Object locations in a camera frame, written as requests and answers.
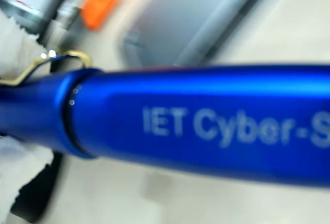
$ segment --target floor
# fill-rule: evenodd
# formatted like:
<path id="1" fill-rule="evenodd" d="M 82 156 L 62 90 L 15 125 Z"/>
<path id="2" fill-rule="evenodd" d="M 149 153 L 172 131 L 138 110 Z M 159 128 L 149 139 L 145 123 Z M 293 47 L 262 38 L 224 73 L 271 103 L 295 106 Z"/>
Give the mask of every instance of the floor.
<path id="1" fill-rule="evenodd" d="M 104 70 L 125 63 L 118 37 L 146 0 L 125 0 L 81 47 Z M 212 63 L 325 63 L 328 0 L 261 0 Z M 70 157 L 44 224 L 329 223 L 330 191 L 211 178 L 112 159 Z M 8 223 L 20 223 L 10 217 Z"/>

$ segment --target blue pen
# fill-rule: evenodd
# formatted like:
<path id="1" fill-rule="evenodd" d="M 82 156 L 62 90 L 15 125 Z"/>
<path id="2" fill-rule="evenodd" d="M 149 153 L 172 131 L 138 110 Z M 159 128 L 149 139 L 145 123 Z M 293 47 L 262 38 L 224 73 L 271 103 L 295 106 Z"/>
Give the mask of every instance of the blue pen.
<path id="1" fill-rule="evenodd" d="M 330 67 L 82 69 L 0 87 L 0 133 L 77 155 L 330 182 Z"/>

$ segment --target pen barrel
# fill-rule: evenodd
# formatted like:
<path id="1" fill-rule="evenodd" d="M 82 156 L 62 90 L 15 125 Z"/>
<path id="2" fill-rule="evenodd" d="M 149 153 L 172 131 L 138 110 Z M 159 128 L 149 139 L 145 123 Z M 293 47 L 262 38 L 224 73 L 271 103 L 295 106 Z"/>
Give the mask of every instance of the pen barrel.
<path id="1" fill-rule="evenodd" d="M 330 181 L 327 66 L 101 73 L 69 108 L 85 151 L 239 178 Z"/>

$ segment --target white cloth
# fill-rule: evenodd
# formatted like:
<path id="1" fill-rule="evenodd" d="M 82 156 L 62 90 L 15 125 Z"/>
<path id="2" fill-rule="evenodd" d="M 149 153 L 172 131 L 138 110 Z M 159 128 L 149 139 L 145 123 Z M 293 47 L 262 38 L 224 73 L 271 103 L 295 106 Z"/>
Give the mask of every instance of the white cloth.
<path id="1" fill-rule="evenodd" d="M 0 77 L 14 78 L 45 48 L 36 42 L 37 36 L 28 35 L 1 11 L 0 27 Z M 49 65 L 44 65 L 36 74 L 48 74 L 49 69 Z M 6 220 L 20 188 L 52 160 L 53 153 L 48 148 L 0 137 L 0 223 Z"/>

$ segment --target gold pen clip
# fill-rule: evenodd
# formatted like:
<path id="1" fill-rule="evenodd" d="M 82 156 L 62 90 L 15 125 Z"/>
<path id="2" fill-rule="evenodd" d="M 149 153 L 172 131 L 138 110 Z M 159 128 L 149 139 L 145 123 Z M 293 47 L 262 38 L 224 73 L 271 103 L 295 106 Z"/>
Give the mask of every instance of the gold pen clip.
<path id="1" fill-rule="evenodd" d="M 83 52 L 83 51 L 75 51 L 75 50 L 70 50 L 70 51 L 65 51 L 63 53 L 60 53 L 59 55 L 56 56 L 55 51 L 53 52 L 55 56 L 51 56 L 50 54 L 46 55 L 45 53 L 43 54 L 44 56 L 37 57 L 32 64 L 25 69 L 21 75 L 19 75 L 15 79 L 0 79 L 0 85 L 5 85 L 5 86 L 18 86 L 20 83 L 25 81 L 37 68 L 40 66 L 51 62 L 55 60 L 62 60 L 62 59 L 70 59 L 70 58 L 77 58 L 79 59 L 84 68 L 89 68 L 92 66 L 92 61 L 90 56 Z"/>

